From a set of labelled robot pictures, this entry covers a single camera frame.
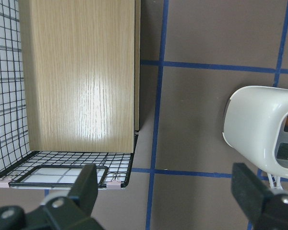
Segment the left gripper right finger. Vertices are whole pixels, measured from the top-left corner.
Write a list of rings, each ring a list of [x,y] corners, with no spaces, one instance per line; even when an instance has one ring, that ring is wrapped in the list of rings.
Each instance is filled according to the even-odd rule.
[[[246,164],[234,163],[231,193],[254,230],[288,230],[288,191],[267,187]]]

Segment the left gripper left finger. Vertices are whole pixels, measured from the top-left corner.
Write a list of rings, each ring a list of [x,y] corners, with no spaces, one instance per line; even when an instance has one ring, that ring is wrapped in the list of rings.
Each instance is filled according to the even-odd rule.
[[[85,165],[67,195],[55,196],[29,213],[20,206],[0,207],[0,230],[103,230],[91,217],[97,195],[96,165]]]

